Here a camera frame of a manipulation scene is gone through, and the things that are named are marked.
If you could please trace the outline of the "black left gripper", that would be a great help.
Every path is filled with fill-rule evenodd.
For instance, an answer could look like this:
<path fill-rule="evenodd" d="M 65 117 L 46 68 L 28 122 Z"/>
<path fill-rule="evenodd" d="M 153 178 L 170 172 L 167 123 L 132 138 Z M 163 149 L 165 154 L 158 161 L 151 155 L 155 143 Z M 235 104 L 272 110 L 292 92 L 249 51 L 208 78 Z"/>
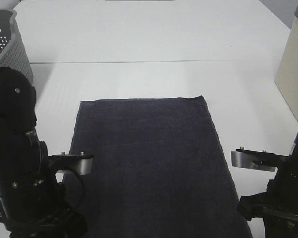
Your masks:
<path fill-rule="evenodd" d="M 11 238 L 81 238 L 87 233 L 85 216 L 78 212 L 83 198 L 73 207 L 66 202 L 57 213 L 35 223 L 7 225 Z"/>

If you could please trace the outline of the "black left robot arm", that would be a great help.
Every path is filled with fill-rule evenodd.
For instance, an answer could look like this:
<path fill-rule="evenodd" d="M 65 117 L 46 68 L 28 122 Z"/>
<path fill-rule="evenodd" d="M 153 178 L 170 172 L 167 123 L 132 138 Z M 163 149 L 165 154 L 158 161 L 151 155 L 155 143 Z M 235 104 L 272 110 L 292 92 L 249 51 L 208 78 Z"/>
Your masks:
<path fill-rule="evenodd" d="M 86 155 L 49 156 L 35 126 L 36 91 L 19 71 L 0 67 L 0 223 L 12 238 L 80 238 L 84 215 L 65 201 L 59 170 L 80 177 Z"/>

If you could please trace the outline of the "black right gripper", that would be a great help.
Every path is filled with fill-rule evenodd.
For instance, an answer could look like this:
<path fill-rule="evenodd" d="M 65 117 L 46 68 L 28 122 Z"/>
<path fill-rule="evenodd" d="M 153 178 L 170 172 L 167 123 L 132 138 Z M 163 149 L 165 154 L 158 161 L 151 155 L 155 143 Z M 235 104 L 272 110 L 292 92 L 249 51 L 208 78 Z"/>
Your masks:
<path fill-rule="evenodd" d="M 266 238 L 298 238 L 298 215 L 282 209 L 267 192 L 242 196 L 237 210 L 247 221 L 262 218 Z"/>

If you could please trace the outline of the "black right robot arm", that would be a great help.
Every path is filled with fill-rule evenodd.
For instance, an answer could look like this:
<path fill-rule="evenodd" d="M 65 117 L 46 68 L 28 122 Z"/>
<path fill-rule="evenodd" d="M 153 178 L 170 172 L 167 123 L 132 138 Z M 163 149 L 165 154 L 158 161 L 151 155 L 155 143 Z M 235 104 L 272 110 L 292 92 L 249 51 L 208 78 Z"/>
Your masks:
<path fill-rule="evenodd" d="M 275 172 L 266 192 L 242 196 L 237 210 L 248 221 L 262 218 L 265 237 L 298 238 L 298 132 L 289 155 L 236 149 L 232 165 Z"/>

